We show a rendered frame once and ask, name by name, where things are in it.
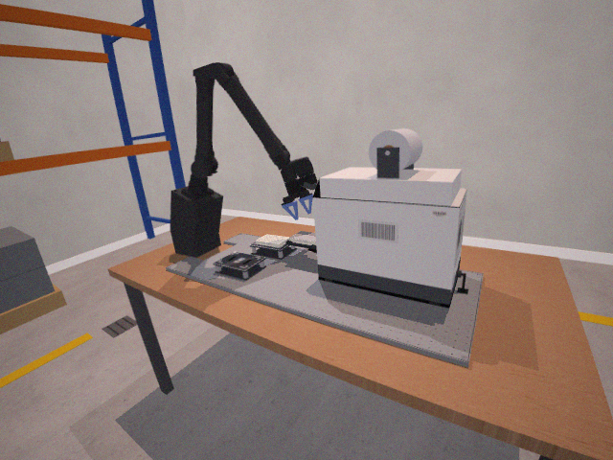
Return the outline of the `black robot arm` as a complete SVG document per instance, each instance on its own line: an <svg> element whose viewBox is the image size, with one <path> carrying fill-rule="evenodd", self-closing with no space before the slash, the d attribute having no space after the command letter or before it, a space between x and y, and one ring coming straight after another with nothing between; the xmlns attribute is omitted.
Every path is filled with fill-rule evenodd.
<svg viewBox="0 0 613 460"><path fill-rule="evenodd" d="M264 120L230 64L211 63L194 69L193 76L196 83L196 150L194 162L191 165L192 175L189 189L182 189L181 194L191 199L214 194L214 190L208 187L207 176L217 173L218 167L213 150L215 80L228 93L250 127L253 128L269 154L268 156L281 170L284 182L296 179L297 176L300 177L287 183L290 194L294 195L306 189L316 189L318 181L309 158L303 157L286 164L290 161L289 151Z"/></svg>

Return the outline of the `white cylinder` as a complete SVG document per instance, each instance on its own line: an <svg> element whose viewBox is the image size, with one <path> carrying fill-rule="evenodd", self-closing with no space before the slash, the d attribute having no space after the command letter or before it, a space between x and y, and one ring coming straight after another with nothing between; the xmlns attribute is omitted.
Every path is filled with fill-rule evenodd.
<svg viewBox="0 0 613 460"><path fill-rule="evenodd" d="M411 129L386 130L378 133L369 147L369 158L377 169L377 148L385 146L399 148L399 171L411 166L419 160L422 153L422 141L419 135Z"/></svg>

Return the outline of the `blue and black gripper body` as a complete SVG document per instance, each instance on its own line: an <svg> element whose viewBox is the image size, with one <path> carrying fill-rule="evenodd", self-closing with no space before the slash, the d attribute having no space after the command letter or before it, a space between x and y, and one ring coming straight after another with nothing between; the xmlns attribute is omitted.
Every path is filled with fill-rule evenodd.
<svg viewBox="0 0 613 460"><path fill-rule="evenodd" d="M285 205L287 203L290 203L290 202L294 201L295 200L294 198L297 198L297 197L303 198L303 197L311 196L312 195L312 194L309 193L309 190L305 190L305 191L299 192L297 194L291 195L290 191L288 189L287 183L290 182L290 181L293 181L293 180L296 180L296 179L292 179L292 180L289 180L286 183L284 183L284 185L286 187L286 190L288 192L288 196L283 198L283 202L284 203L282 205Z"/></svg>

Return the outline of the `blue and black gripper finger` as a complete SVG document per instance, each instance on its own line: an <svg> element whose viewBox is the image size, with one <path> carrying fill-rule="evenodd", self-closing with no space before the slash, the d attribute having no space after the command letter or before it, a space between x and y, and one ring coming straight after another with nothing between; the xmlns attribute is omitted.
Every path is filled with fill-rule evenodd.
<svg viewBox="0 0 613 460"><path fill-rule="evenodd" d="M293 214L293 213L290 211L290 209L288 208L288 207L290 207L290 206L293 206L293 208L294 208L294 212L295 212L295 216L294 216L294 214ZM284 208L284 209L285 209L285 210L286 210L286 211L287 211L287 212L288 212L288 213L289 213L289 214L290 214L290 215L291 215L291 216L292 216L292 217L293 217L295 220L297 220L297 219L298 219L298 203L297 203L297 200L296 200L296 201L293 201L293 202L290 202L290 203L287 203L287 204L285 204L285 205L282 205L282 207L283 207L283 208Z"/></svg>
<svg viewBox="0 0 613 460"><path fill-rule="evenodd" d="M306 212L308 214L311 214L311 205L312 205L312 199L313 199L313 195L308 195L306 197L300 198L299 201L300 203L303 205L303 207L305 208ZM309 206L307 208L306 204L305 204L305 200L309 200Z"/></svg>

